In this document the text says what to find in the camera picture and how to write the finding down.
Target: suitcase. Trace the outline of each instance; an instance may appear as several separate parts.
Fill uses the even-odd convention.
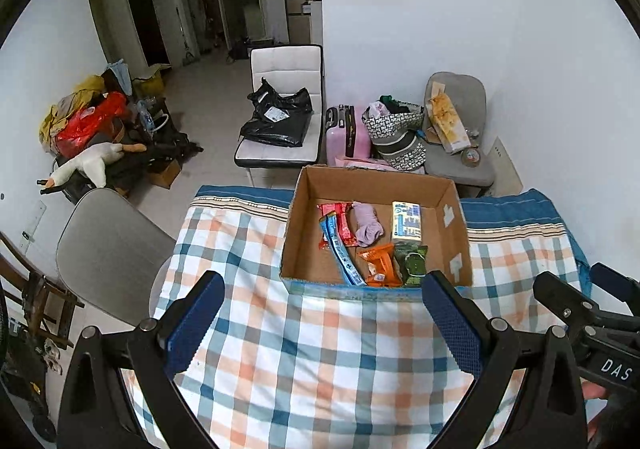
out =
[[[326,161],[335,166],[335,158],[367,159],[371,153],[369,133],[353,106],[328,108],[325,114]]]

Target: black plastic bag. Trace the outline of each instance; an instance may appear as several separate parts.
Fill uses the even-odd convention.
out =
[[[280,147],[302,147],[313,106],[306,88],[291,96],[280,96],[262,79],[262,85],[247,96],[254,115],[240,129],[247,140]]]

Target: plaid tablecloth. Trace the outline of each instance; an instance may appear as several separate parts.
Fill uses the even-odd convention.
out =
[[[175,382],[221,448],[425,448],[472,381],[419,303],[289,295],[278,276],[291,191],[205,186],[191,204],[155,317],[206,270],[226,299],[188,371]],[[559,321],[535,301],[550,270],[578,288],[586,260],[537,191],[463,201],[474,287],[488,317],[546,331]],[[588,281],[582,278],[587,293]],[[497,440],[517,372],[484,444]],[[127,385],[149,441],[164,447],[132,373]]]

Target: white plush toy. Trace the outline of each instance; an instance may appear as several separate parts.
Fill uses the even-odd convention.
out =
[[[53,171],[44,187],[49,189],[66,183],[76,170],[89,178],[96,187],[104,187],[107,185],[107,176],[104,171],[106,166],[120,160],[125,152],[144,151],[146,151],[144,144],[128,145],[110,142],[94,144]]]

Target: wooden chair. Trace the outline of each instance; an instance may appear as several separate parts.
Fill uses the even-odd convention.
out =
[[[0,275],[20,290],[22,299],[17,298],[6,290],[4,290],[4,296],[22,306],[30,334],[48,337],[62,349],[66,349],[67,346],[73,348],[74,345],[68,338],[71,320],[76,306],[84,308],[84,304],[79,302],[78,298],[70,291],[62,289],[47,280],[47,277],[36,269],[2,232],[0,232],[0,243],[4,243],[15,259],[29,271],[29,278],[27,279],[0,254]],[[44,313],[49,294],[57,295],[64,301],[58,320]],[[54,335],[49,331],[44,320],[58,325],[57,334]]]

